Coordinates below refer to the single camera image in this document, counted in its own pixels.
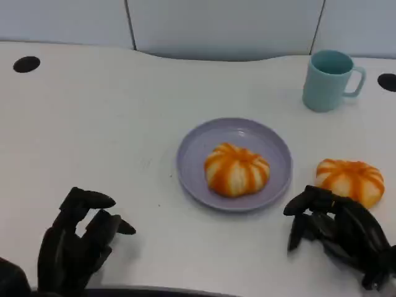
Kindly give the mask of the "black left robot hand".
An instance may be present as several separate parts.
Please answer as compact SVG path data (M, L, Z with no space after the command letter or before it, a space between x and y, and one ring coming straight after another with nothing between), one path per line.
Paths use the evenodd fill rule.
M106 194L73 187L48 228L38 256L38 291L59 296L81 296L92 275L112 252L116 234L134 235L136 229L107 210L115 200Z

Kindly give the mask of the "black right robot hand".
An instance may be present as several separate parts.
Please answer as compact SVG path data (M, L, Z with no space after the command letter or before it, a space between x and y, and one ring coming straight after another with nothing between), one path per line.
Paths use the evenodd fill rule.
M359 202L307 185L287 203L283 214L294 218L288 252L302 239L318 240L330 257L363 274L365 290L380 290L395 276L395 246Z

